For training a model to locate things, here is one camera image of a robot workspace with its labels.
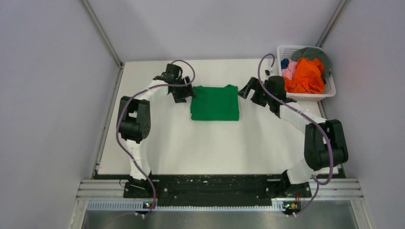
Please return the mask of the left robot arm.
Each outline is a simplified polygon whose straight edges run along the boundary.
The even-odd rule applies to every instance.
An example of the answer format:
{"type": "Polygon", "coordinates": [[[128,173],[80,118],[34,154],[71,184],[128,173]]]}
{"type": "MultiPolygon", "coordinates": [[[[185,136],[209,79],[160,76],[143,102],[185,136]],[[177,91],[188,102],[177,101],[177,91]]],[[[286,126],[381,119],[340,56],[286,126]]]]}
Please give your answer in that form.
{"type": "Polygon", "coordinates": [[[123,96],[119,101],[115,136],[118,145],[130,158],[129,175],[136,182],[135,191],[141,197],[148,197],[153,192],[149,177],[151,169],[142,149],[142,141],[151,131],[151,106],[169,94],[176,104],[196,96],[192,87],[195,78],[184,77],[177,62],[167,64],[165,71],[154,77],[145,89],[133,96],[123,96]]]}

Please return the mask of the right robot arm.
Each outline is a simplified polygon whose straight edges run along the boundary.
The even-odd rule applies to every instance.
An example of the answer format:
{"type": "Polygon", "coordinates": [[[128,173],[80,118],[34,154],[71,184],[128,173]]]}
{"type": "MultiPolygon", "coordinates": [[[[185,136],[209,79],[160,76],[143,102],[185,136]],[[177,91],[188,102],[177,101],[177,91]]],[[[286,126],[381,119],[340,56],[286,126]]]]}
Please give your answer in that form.
{"type": "Polygon", "coordinates": [[[285,80],[271,76],[261,81],[252,77],[237,94],[246,99],[254,91],[251,101],[269,106],[269,110],[281,120],[293,125],[304,135],[304,158],[282,173],[280,191],[287,197],[299,191],[299,185],[314,178],[324,169],[329,169],[331,179],[334,167],[348,161],[349,154],[340,121],[327,120],[302,108],[298,102],[287,97],[285,80]]]}

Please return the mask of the green t-shirt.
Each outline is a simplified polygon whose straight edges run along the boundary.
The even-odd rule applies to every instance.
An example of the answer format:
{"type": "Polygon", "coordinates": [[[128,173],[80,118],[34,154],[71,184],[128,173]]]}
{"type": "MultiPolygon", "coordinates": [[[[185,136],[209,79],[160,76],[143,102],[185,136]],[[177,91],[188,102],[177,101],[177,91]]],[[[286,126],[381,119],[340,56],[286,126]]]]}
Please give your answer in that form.
{"type": "Polygon", "coordinates": [[[195,86],[190,113],[193,121],[239,121],[238,87],[195,86]]]}

